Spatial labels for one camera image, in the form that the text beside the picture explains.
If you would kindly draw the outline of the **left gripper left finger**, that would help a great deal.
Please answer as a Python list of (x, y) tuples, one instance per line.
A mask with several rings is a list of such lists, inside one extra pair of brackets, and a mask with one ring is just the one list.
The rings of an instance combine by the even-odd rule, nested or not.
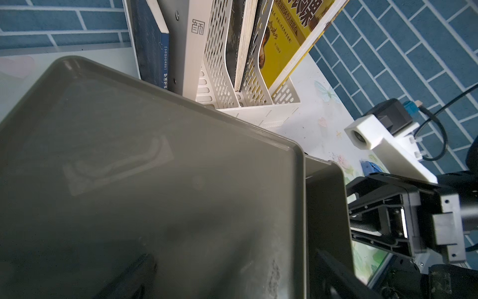
[(151, 254), (143, 254), (119, 276), (101, 289), (94, 299), (151, 299), (157, 263)]

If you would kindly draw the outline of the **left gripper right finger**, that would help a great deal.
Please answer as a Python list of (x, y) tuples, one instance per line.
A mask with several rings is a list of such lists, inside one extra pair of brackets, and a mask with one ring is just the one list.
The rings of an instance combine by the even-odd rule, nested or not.
[(351, 271), (324, 250), (315, 253), (316, 299), (380, 299)]

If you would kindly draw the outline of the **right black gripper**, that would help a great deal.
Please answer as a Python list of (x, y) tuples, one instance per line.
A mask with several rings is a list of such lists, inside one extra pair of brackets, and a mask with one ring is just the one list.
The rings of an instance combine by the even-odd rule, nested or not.
[(464, 236), (478, 228), (478, 177), (438, 176), (437, 183), (387, 173), (346, 186), (352, 239), (402, 257), (433, 250), (448, 264), (466, 261)]

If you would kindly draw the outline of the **olive and cream drawer cabinet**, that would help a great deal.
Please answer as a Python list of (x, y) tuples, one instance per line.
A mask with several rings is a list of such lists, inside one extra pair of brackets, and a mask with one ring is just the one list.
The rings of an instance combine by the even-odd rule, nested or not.
[(304, 299), (295, 142), (79, 56), (1, 121), (1, 297), (93, 299), (140, 255), (152, 299)]

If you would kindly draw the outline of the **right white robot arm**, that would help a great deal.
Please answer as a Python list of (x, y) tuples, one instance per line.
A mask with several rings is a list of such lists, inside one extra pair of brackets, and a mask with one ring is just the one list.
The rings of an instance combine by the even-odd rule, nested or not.
[(468, 169), (438, 176), (436, 183), (373, 173), (346, 187), (352, 239), (392, 254), (371, 281), (385, 299), (475, 299), (478, 273), (463, 263), (476, 245), (478, 146), (469, 148)]

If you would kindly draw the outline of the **white file organizer rack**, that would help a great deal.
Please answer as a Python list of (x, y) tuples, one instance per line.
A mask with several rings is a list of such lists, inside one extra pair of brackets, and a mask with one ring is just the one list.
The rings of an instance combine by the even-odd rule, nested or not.
[(291, 81), (268, 90), (260, 66), (271, 1), (160, 1), (170, 91), (263, 128), (299, 110)]

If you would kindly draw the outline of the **yellow cover book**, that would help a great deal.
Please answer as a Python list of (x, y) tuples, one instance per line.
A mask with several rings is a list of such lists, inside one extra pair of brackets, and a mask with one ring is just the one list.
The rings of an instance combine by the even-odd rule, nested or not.
[(258, 56), (269, 93), (285, 83), (347, 3), (346, 0), (273, 2)]

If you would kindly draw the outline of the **blue spine book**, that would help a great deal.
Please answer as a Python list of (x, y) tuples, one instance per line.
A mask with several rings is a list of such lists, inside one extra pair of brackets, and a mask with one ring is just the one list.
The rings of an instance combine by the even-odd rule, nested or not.
[(132, 33), (139, 76), (143, 81), (168, 89), (169, 30), (155, 0), (130, 2)]

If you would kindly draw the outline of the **dark cover book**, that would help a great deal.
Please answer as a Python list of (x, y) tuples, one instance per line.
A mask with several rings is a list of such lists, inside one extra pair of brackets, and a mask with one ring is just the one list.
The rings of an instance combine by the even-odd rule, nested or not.
[(257, 7), (258, 0), (232, 1), (225, 62), (235, 92), (241, 90)]

